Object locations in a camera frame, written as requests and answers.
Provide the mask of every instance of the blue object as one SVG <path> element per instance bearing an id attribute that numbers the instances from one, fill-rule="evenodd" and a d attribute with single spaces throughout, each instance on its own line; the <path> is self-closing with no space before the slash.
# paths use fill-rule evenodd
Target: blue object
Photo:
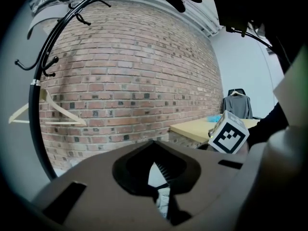
<path id="1" fill-rule="evenodd" d="M 221 118 L 221 115 L 209 116 L 207 118 L 207 121 L 208 122 L 218 122 L 220 118 Z"/>

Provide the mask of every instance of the chair backrest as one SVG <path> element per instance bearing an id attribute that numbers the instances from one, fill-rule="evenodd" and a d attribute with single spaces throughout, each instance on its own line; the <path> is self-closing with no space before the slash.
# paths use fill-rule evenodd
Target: chair backrest
<path id="1" fill-rule="evenodd" d="M 231 90 L 229 90 L 228 91 L 228 96 L 231 95 L 231 93 L 233 93 L 234 91 L 237 91 L 237 92 L 239 92 L 241 94 L 246 95 L 245 91 L 242 88 L 238 88 L 238 89 L 231 89 Z"/>

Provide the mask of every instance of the gray cap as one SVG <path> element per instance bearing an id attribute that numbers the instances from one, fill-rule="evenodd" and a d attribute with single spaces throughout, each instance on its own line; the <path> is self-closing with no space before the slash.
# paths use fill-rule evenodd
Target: gray cap
<path id="1" fill-rule="evenodd" d="M 55 18 L 62 18 L 68 11 L 68 4 L 74 0 L 35 0 L 31 6 L 33 20 L 30 24 L 27 39 L 31 37 L 33 27 L 38 23 Z"/>

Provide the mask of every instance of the gray sweater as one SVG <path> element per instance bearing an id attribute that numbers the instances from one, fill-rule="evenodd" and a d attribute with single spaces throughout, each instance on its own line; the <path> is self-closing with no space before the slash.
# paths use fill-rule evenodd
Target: gray sweater
<path id="1" fill-rule="evenodd" d="M 240 119 L 252 119 L 250 98 L 245 95 L 228 96 L 223 99 L 223 110 L 228 110 Z"/>

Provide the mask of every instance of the white ceiling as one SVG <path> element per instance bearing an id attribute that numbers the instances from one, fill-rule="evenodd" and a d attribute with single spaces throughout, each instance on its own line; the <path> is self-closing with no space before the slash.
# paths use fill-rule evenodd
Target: white ceiling
<path id="1" fill-rule="evenodd" d="M 217 11 L 213 0 L 203 0 L 202 3 L 194 3 L 185 0 L 186 12 L 179 13 L 165 0 L 122 0 L 132 1 L 155 7 L 161 11 L 172 14 L 185 23 L 194 27 L 207 37 L 217 34 L 221 30 Z"/>

